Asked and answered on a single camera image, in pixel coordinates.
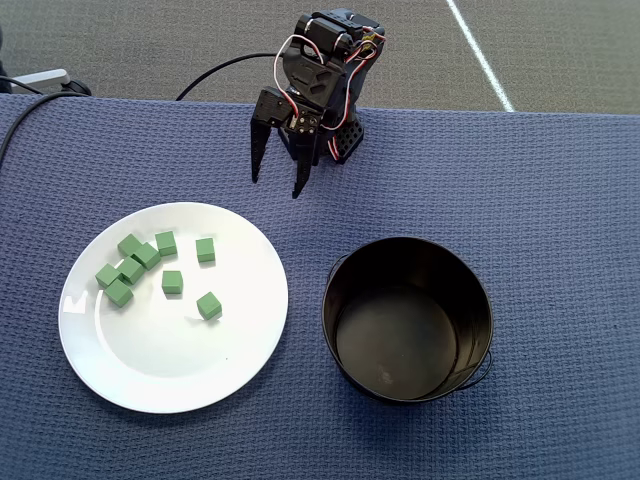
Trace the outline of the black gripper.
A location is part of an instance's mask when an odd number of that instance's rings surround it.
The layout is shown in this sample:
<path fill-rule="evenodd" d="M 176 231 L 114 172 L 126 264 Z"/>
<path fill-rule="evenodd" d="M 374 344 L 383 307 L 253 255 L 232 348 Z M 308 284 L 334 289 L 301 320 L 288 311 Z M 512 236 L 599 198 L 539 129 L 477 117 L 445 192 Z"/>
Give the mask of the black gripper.
<path fill-rule="evenodd" d="M 259 95 L 250 122 L 251 130 L 251 178 L 258 182 L 261 163 L 271 131 L 277 129 L 291 157 L 297 160 L 296 180 L 292 198 L 302 193 L 312 165 L 319 163 L 321 134 L 320 112 L 308 106 L 299 106 L 298 115 L 283 94 L 265 87 Z"/>

